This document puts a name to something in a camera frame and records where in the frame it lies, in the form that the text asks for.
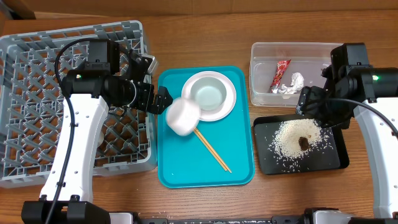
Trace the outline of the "white tissue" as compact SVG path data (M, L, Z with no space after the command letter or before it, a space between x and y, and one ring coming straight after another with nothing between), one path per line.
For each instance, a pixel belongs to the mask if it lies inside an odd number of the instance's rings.
M282 84L281 87L277 90L280 94L295 94L300 91L304 87L304 77L301 73L296 72L292 74L290 86L286 86Z

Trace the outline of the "pink bowl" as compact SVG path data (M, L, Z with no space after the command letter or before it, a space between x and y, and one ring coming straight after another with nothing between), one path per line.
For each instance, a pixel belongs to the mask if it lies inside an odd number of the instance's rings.
M166 112L167 125L179 136L188 136L198 125L200 107L190 99L177 98Z

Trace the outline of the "brown food scrap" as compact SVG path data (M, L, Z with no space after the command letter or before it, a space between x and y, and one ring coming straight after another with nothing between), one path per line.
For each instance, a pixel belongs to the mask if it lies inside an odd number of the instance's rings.
M307 151L310 149L309 141L306 137L299 137L298 144L301 151Z

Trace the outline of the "grey bowl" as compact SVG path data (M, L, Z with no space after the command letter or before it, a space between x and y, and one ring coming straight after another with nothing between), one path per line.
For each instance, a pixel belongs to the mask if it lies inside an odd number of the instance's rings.
M226 99L226 87L222 81L213 77L199 78L190 89L190 98L202 110L218 109Z

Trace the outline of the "red snack wrapper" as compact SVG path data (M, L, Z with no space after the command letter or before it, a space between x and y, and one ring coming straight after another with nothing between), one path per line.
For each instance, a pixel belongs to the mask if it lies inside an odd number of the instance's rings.
M277 93L277 90L280 86L280 81L283 77L283 74L287 70L291 60L281 60L277 62L277 70L276 73L273 77L271 86L270 86L270 92L271 93Z

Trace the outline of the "white rice pile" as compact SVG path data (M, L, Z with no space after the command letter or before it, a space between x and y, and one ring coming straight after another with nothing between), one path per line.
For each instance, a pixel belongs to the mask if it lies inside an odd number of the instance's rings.
M330 128L321 128L314 119L283 121L276 127L265 150L267 174L308 172L340 165ZM309 150L300 150L299 137L308 139Z

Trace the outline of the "white cup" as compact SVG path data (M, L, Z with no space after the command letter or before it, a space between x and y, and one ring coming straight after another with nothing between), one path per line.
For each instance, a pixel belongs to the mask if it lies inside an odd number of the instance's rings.
M100 132L98 142L97 142L97 147L100 147L100 145L103 143L103 141L104 141L104 134L103 134L103 132Z

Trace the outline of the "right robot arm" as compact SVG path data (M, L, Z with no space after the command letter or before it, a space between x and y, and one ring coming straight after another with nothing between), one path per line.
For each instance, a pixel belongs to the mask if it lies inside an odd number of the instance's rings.
M364 43L330 53L325 86L302 89L296 112L326 127L346 129L351 118L366 144L374 187L374 216L397 220L397 69L375 68Z

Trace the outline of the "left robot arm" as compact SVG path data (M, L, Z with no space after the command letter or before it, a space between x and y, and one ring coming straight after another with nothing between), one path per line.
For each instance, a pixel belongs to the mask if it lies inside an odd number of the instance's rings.
M101 128L112 106L162 114L173 102L168 90L144 82L155 57L109 39L86 38L88 57L64 78L55 72L63 121L50 174L36 201L23 204L24 223L136 223L132 212L108 212L93 204L93 168Z

